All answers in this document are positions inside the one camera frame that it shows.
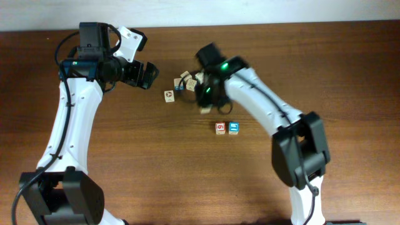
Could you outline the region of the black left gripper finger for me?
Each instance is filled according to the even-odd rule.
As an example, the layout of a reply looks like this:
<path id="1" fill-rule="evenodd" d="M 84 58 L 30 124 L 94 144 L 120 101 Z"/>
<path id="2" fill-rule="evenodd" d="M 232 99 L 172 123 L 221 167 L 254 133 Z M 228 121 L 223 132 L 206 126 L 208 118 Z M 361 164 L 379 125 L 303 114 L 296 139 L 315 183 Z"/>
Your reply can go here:
<path id="1" fill-rule="evenodd" d="M 157 77 L 159 74 L 159 69 L 151 62 L 148 62 L 146 65 L 145 75 L 149 77 Z"/>
<path id="2" fill-rule="evenodd" d="M 139 87 L 142 89 L 149 89 L 156 79 L 156 74 L 154 73 L 145 73 L 139 82 Z"/>

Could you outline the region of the wooden block yellow letter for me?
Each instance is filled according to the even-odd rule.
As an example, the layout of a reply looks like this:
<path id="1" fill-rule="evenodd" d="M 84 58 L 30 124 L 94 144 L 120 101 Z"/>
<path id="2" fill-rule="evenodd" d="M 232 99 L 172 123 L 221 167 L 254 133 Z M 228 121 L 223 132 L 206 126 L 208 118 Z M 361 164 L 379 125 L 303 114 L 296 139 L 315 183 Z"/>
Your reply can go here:
<path id="1" fill-rule="evenodd" d="M 201 114 L 208 114 L 211 112 L 212 106 L 200 107 Z"/>

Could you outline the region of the wooden block red 6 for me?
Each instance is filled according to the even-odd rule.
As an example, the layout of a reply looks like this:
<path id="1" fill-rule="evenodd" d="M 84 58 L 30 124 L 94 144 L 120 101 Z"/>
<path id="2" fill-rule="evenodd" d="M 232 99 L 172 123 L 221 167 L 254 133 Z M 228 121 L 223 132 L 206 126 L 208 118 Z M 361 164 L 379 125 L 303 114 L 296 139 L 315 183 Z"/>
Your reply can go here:
<path id="1" fill-rule="evenodd" d="M 215 130 L 217 135 L 226 133 L 226 123 L 225 122 L 217 122 L 215 125 Z"/>

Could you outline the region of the wooden block blue L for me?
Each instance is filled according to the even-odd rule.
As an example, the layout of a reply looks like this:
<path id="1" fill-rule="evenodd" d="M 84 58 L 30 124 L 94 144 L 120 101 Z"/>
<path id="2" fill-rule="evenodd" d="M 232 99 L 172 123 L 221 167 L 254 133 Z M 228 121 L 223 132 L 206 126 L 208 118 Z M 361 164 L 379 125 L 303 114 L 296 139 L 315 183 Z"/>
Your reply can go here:
<path id="1" fill-rule="evenodd" d="M 238 134 L 239 129 L 240 129 L 240 127 L 239 127 L 238 122 L 230 122 L 228 133 L 229 134 Z"/>

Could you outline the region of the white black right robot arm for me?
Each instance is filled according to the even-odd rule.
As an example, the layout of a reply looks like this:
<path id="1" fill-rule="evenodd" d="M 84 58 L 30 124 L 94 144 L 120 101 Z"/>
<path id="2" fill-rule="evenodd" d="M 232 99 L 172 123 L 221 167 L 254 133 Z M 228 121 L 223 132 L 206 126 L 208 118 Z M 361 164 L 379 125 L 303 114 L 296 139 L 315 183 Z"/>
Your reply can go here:
<path id="1" fill-rule="evenodd" d="M 323 120 L 283 101 L 241 56 L 224 57 L 214 43 L 196 53 L 204 82 L 195 88 L 199 106 L 236 102 L 266 130 L 272 167 L 289 188 L 292 224 L 325 224 L 321 186 L 331 160 Z"/>

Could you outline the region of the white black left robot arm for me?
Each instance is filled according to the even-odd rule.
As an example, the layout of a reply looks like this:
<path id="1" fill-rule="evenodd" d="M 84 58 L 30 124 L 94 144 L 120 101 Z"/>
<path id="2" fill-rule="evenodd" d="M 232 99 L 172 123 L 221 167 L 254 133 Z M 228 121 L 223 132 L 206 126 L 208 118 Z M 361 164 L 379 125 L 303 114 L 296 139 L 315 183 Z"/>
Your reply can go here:
<path id="1" fill-rule="evenodd" d="M 80 43 L 57 60 L 59 104 L 46 150 L 36 170 L 24 172 L 17 199 L 39 224 L 124 224 L 105 208 L 103 190 L 88 174 L 88 145 L 103 96 L 117 83 L 149 89 L 159 74 L 135 60 L 147 37 L 103 22 L 81 22 Z"/>

